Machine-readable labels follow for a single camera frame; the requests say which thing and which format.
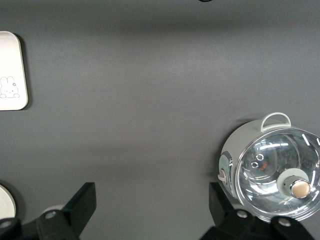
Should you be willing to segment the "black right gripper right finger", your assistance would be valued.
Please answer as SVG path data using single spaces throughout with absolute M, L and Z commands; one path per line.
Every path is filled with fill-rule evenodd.
M 217 182 L 209 184 L 208 203 L 214 226 L 199 240 L 315 240 L 293 218 L 274 216 L 264 222 L 247 210 L 235 209 Z

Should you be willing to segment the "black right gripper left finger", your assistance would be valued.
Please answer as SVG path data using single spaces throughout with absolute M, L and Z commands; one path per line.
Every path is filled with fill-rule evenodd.
M 18 217 L 1 219 L 0 240 L 80 240 L 96 207 L 96 185 L 86 182 L 62 209 L 45 211 L 26 224 Z

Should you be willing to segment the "beige round plate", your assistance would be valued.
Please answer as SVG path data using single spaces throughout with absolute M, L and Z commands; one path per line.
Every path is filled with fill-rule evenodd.
M 16 214 L 17 207 L 13 195 L 0 184 L 0 220 L 14 218 Z

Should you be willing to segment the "beige rabbit print tray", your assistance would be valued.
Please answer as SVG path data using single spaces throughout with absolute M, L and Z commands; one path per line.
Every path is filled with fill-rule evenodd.
M 0 31 L 0 111 L 22 110 L 28 101 L 20 40 L 9 31 Z

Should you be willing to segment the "glass pot lid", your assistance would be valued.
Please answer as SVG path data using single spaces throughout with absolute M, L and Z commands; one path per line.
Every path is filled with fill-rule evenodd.
M 239 201 L 265 222 L 312 216 L 320 210 L 320 136 L 287 128 L 258 137 L 241 153 L 234 180 Z

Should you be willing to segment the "silver pot with glass lid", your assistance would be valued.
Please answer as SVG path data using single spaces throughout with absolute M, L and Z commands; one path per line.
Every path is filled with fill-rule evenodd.
M 262 135 L 272 131 L 290 128 L 303 130 L 293 126 L 290 118 L 286 114 L 274 112 L 266 115 L 262 119 L 253 120 L 241 125 L 233 131 L 225 141 L 219 158 L 218 179 L 228 193 L 241 205 L 243 204 L 239 201 L 235 188 L 235 172 L 242 152 L 250 143 Z

